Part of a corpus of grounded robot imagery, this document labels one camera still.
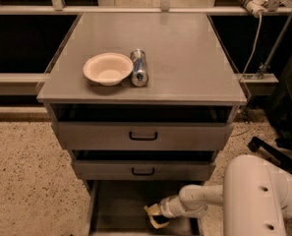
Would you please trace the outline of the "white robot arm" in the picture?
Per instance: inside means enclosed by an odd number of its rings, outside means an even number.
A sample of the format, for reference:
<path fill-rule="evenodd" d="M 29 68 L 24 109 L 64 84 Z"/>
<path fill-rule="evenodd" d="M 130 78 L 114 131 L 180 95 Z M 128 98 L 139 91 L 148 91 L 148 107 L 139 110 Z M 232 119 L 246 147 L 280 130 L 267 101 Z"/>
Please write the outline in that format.
<path fill-rule="evenodd" d="M 260 157 L 239 155 L 228 164 L 221 185 L 186 185 L 145 211 L 158 229 L 174 217 L 200 218 L 209 206 L 223 208 L 224 236 L 286 236 L 292 174 Z"/>

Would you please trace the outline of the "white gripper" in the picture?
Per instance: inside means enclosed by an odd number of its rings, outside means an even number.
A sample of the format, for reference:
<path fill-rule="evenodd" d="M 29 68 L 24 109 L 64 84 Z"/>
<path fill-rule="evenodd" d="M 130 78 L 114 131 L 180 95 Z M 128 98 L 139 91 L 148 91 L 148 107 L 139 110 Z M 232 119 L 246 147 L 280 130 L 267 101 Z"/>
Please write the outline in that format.
<path fill-rule="evenodd" d="M 167 226 L 169 224 L 168 218 L 181 216 L 185 211 L 184 206 L 178 196 L 164 198 L 160 201 L 159 204 L 144 206 L 144 210 L 148 215 L 150 215 L 149 221 L 155 229 L 160 229 Z"/>

